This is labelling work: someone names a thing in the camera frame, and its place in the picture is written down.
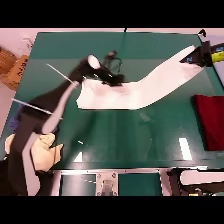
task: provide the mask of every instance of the table surface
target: table surface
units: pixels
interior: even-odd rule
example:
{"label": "table surface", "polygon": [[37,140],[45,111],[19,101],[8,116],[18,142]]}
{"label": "table surface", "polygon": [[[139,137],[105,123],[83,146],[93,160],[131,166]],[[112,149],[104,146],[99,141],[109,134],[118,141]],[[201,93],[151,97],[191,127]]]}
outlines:
{"label": "table surface", "polygon": [[[116,50],[128,81],[138,81],[180,50],[201,44],[197,35],[160,33],[39,33],[25,69],[16,99],[30,101],[54,89],[63,74],[89,54],[100,60]],[[192,102],[194,94],[223,95],[215,69],[205,68],[168,96],[139,110],[81,110],[76,99],[81,87],[67,103],[57,144],[64,143],[63,157],[55,169],[145,168],[209,166],[220,168],[224,152],[209,152]],[[2,138],[18,104],[13,103]],[[179,138],[186,138],[192,160],[184,160]],[[73,162],[82,152],[82,163]]]}

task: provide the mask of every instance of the green tabletop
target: green tabletop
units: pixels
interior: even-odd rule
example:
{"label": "green tabletop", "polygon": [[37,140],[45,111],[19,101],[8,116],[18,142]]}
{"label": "green tabletop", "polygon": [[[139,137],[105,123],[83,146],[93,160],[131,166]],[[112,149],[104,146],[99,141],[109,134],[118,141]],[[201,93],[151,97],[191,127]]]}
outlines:
{"label": "green tabletop", "polygon": [[[180,50],[199,46],[197,35],[160,33],[39,33],[25,69],[16,99],[29,101],[54,89],[88,54],[100,60],[118,51],[121,73],[128,81],[138,81]],[[143,109],[81,110],[76,99],[81,87],[68,101],[60,124],[57,143],[64,143],[63,158],[55,169],[144,168],[171,166],[223,167],[224,152],[209,152],[192,103],[194,94],[223,95],[215,69],[206,68],[163,99]],[[13,103],[0,139],[11,134],[10,117],[18,107]],[[192,160],[184,160],[179,138],[186,138]],[[83,162],[74,163],[79,152]]]}

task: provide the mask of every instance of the yellow label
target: yellow label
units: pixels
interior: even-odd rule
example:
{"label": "yellow label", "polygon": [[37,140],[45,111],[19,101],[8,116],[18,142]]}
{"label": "yellow label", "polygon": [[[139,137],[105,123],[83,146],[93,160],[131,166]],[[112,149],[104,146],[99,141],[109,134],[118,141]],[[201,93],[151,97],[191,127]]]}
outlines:
{"label": "yellow label", "polygon": [[224,51],[212,54],[212,62],[224,61]]}

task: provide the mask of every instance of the white towel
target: white towel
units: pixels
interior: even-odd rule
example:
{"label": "white towel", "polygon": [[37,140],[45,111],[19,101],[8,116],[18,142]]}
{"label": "white towel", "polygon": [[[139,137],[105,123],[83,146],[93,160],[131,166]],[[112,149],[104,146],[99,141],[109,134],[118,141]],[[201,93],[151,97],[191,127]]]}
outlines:
{"label": "white towel", "polygon": [[121,87],[103,85],[87,79],[77,104],[82,109],[129,109],[146,107],[168,95],[203,70],[200,66],[180,63],[194,46],[187,47],[166,60],[138,82],[124,83]]}

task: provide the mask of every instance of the red cloth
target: red cloth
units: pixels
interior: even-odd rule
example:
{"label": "red cloth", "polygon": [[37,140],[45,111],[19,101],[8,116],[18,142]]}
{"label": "red cloth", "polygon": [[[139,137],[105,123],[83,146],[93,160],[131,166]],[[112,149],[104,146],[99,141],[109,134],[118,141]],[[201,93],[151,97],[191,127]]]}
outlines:
{"label": "red cloth", "polygon": [[208,150],[224,150],[224,96],[195,95],[194,103]]}

